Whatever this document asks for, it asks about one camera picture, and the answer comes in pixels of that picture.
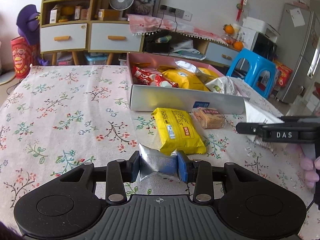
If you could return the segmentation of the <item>right hand purple glove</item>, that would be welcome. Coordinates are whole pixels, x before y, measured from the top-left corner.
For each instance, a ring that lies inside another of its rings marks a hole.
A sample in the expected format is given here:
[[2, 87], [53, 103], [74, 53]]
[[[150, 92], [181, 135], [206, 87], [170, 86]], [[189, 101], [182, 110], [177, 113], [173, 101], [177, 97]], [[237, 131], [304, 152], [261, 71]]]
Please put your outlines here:
[[304, 170], [306, 186], [313, 189], [319, 182], [319, 157], [315, 157], [314, 144], [287, 144], [286, 150], [289, 153], [299, 155], [300, 167]]

